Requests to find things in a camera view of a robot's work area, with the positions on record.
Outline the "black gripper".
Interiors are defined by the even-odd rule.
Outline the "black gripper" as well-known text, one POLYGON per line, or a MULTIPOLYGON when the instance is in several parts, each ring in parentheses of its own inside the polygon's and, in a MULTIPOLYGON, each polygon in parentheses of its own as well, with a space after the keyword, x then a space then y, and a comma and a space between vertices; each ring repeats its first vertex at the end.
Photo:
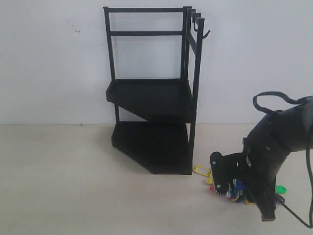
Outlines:
POLYGON ((257 205, 263 222, 276 219, 276 175, 282 163, 291 153, 275 131, 276 117, 266 115, 243 138, 244 156, 249 174, 253 180, 247 190, 257 205))

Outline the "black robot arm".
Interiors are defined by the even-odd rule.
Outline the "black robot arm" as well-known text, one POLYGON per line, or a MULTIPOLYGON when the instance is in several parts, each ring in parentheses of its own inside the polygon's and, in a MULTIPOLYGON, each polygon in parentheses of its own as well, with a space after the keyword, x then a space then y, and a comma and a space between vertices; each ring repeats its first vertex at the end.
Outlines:
POLYGON ((243 150, 226 156, 230 178, 239 179, 248 189, 264 222, 275 220, 276 176, 287 157, 313 148, 313 98, 298 100, 277 92, 265 92, 252 99, 254 107, 265 114, 243 139, 243 150), (276 96, 293 107, 271 110, 258 104, 261 96, 276 96))

